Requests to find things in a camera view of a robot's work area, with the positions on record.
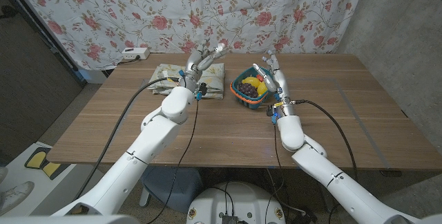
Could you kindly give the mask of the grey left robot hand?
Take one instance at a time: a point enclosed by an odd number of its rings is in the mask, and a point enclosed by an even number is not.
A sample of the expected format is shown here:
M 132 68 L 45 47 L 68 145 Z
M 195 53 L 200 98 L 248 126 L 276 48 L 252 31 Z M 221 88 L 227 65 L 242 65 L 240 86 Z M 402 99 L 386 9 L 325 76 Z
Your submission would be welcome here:
M 209 39 L 204 39 L 196 47 L 187 60 L 184 74 L 180 78 L 180 86 L 187 88 L 192 93 L 197 89 L 197 84 L 202 76 L 202 71 L 206 70 L 212 63 L 227 53 L 224 43 L 219 43 L 214 48 L 208 48 Z

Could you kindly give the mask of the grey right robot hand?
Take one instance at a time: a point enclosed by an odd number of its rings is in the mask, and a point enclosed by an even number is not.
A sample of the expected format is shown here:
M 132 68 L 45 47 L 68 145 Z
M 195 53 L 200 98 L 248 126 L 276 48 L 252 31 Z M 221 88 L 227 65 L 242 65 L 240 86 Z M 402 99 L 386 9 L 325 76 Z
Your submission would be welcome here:
M 255 71 L 263 77 L 267 90 L 276 97 L 276 103 L 272 106 L 272 116 L 282 118 L 289 115 L 296 115 L 289 96 L 289 88 L 283 72 L 280 70 L 277 57 L 272 50 L 268 50 L 269 57 L 262 60 L 269 66 L 270 74 L 266 74 L 257 64 L 253 64 Z

